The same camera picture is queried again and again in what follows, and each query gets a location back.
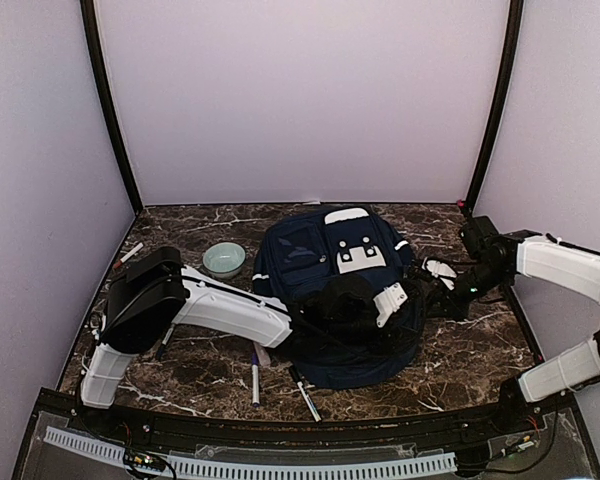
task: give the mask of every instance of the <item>marble tabletop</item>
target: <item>marble tabletop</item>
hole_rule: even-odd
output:
[[[292,204],[164,206],[146,208],[125,240],[120,256],[138,242],[140,255],[171,245],[196,268],[214,243],[233,241],[247,252],[243,271],[228,283],[251,290],[253,259],[264,231],[287,215],[320,207]],[[463,217],[455,205],[376,204],[419,257],[468,261],[458,230]],[[93,345],[108,285],[82,327],[60,391],[73,393]],[[498,297],[497,293],[490,298]],[[176,328],[161,361],[157,345],[127,370],[116,403],[201,417],[311,421],[283,358],[260,368],[261,407],[251,405],[251,354],[246,339],[200,327]],[[325,421],[362,420],[448,411],[495,402],[500,383],[533,365],[511,308],[505,302],[474,302],[468,319],[427,320],[422,349],[414,363],[382,384],[333,391],[309,387]]]

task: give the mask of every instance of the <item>white vent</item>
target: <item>white vent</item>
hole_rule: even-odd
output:
[[[48,427],[44,441],[84,457],[123,467],[124,448],[77,433]],[[454,453],[388,462],[351,465],[282,466],[213,462],[178,455],[167,456],[178,478],[185,480],[401,480],[455,472]],[[170,477],[169,471],[163,477]]]

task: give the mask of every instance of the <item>light green bowl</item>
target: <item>light green bowl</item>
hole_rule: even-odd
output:
[[[227,280],[235,277],[247,257],[244,248],[237,243],[217,243],[204,252],[202,263],[212,277]]]

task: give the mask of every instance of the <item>navy blue backpack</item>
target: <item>navy blue backpack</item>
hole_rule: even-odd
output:
[[[396,375],[416,355],[424,302],[405,278],[413,260],[407,241],[370,209],[323,210],[267,230],[253,288],[288,306],[293,333],[278,349],[311,383],[362,387]],[[379,328],[374,298],[391,288],[408,300]]]

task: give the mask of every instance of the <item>white wall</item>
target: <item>white wall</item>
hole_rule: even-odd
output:
[[[600,0],[527,2],[477,214],[600,250]],[[585,339],[600,307],[537,280],[517,293],[547,356]],[[600,385],[577,395],[600,458]]]
[[[465,195],[508,2],[97,3],[145,203]]]
[[[132,218],[80,3],[0,1],[0,479]]]

